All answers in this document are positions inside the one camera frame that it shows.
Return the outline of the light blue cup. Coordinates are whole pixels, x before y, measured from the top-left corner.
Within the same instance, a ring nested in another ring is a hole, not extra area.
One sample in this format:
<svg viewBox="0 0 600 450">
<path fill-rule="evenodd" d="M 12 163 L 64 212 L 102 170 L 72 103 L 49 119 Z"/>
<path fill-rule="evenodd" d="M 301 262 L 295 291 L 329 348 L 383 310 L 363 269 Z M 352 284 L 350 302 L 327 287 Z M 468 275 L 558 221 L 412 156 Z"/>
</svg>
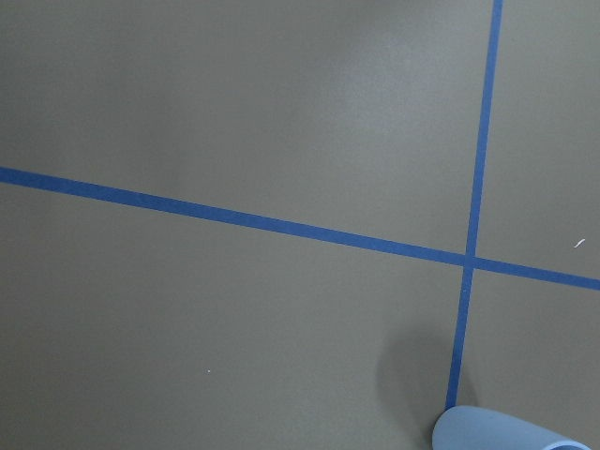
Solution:
<svg viewBox="0 0 600 450">
<path fill-rule="evenodd" d="M 589 446 L 514 416 L 474 406 L 448 409 L 432 432 L 434 450 L 589 449 Z"/>
</svg>

